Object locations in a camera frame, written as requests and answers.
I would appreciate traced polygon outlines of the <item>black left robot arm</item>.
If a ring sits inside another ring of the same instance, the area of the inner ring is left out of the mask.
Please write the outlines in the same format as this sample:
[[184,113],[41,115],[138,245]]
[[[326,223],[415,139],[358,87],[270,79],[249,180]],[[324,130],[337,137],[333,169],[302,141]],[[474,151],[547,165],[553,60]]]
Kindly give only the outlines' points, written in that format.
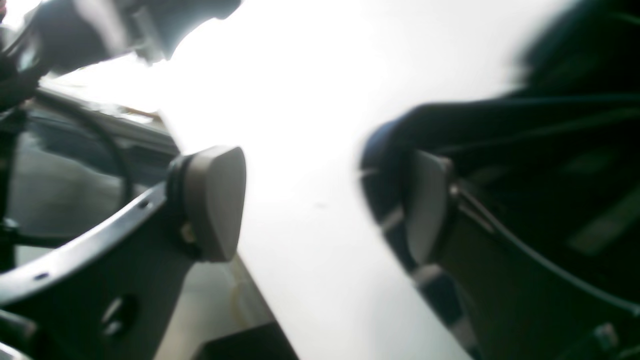
[[17,64],[33,51],[58,75],[135,53],[170,60],[183,39],[211,19],[224,20],[240,0],[42,0],[4,43]]

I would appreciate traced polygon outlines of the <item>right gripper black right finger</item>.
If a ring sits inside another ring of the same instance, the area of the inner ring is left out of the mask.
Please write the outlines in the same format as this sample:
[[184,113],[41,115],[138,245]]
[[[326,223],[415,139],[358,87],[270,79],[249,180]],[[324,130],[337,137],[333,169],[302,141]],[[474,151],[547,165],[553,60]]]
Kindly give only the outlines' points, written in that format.
[[518,239],[448,158],[414,150],[402,186],[409,253],[453,278],[485,360],[639,358],[639,303]]

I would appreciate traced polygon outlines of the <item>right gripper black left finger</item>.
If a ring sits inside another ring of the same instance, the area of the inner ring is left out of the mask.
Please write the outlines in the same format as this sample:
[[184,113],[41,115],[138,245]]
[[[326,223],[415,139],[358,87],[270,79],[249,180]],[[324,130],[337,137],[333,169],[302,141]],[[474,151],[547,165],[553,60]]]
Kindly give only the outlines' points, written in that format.
[[197,262],[237,253],[239,146],[177,158],[166,182],[68,243],[1,275],[3,360],[151,360]]

